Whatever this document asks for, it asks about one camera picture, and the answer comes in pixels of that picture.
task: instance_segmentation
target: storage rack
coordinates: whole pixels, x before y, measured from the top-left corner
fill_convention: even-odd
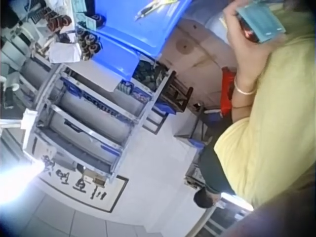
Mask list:
[[[165,74],[155,92],[131,79],[128,82],[133,85],[131,93],[125,94],[119,86],[113,92],[98,88],[89,79],[78,75],[71,64],[51,65],[38,54],[30,60],[47,72],[41,85],[22,73],[21,89],[15,93],[22,108],[38,111],[31,133],[53,145],[59,153],[112,180],[126,156],[130,141],[143,126],[174,72]],[[81,109],[88,107],[93,112],[85,118],[80,115],[85,113]],[[94,116],[104,120],[103,130],[95,125]],[[113,136],[116,133],[114,127],[121,129],[117,137]],[[29,137],[29,134],[24,136],[24,148]]]

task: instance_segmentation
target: smartphone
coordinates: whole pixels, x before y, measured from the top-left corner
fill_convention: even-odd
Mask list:
[[[237,8],[245,37],[252,42],[264,43],[286,30],[269,7],[262,2],[252,2]]]

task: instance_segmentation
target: bracelet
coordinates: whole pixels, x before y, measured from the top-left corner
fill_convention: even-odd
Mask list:
[[[244,91],[242,91],[242,90],[237,86],[237,77],[235,77],[235,79],[234,79],[234,86],[235,86],[236,90],[237,90],[240,94],[243,94],[243,95],[253,95],[253,94],[256,92],[256,89],[254,89],[254,90],[251,91],[251,92],[244,92]]]

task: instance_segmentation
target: blue phone case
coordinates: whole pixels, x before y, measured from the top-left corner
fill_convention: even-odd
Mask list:
[[[253,2],[239,7],[237,12],[257,36],[259,43],[275,38],[286,30],[265,3]]]

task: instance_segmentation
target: blue tray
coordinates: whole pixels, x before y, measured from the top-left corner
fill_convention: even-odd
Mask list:
[[[130,81],[139,63],[140,53],[95,31],[89,31],[98,37],[101,44],[101,50],[91,60],[119,75],[121,79]]]
[[[97,31],[157,58],[172,29],[191,0],[165,5],[146,17],[135,16],[152,0],[95,0],[95,11],[106,17],[105,26]]]

